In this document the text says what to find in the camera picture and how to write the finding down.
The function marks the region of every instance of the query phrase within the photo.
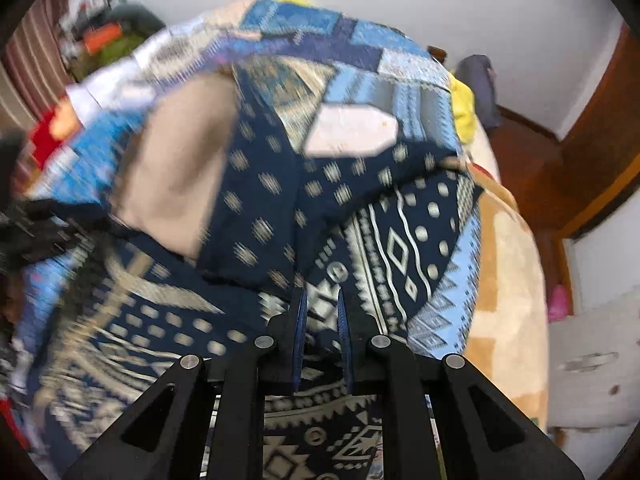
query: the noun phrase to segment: beige cloth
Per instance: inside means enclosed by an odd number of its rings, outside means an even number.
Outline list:
[[[124,170],[115,209],[122,222],[170,251],[198,256],[238,118],[237,95],[233,79],[213,73],[159,101]]]

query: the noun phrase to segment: curtain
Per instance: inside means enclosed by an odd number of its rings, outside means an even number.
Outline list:
[[[56,26],[68,0],[36,0],[0,57],[0,127],[29,130],[72,83],[60,59]]]

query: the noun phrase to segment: triangular cutout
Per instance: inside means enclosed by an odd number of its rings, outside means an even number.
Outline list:
[[[153,452],[160,441],[174,397],[175,386],[171,384],[133,421],[122,435],[122,440],[131,446]]]
[[[489,449],[497,452],[524,442],[524,430],[478,386],[471,386],[469,394],[484,430]]]

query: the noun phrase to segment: pink object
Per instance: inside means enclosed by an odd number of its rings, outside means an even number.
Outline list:
[[[569,294],[564,285],[556,285],[546,306],[549,322],[560,321],[569,315]]]

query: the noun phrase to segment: baseboard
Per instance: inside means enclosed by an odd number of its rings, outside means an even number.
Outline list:
[[[509,110],[504,106],[498,105],[498,110],[500,111],[500,115],[505,119],[509,119],[518,124],[522,124],[522,126],[526,126],[529,130],[533,130],[534,132],[546,137],[551,140],[555,144],[560,144],[560,141],[556,137],[556,135],[551,131],[542,126],[542,124],[538,124],[536,121],[532,121],[531,119],[526,118],[525,116],[520,115],[513,110]]]

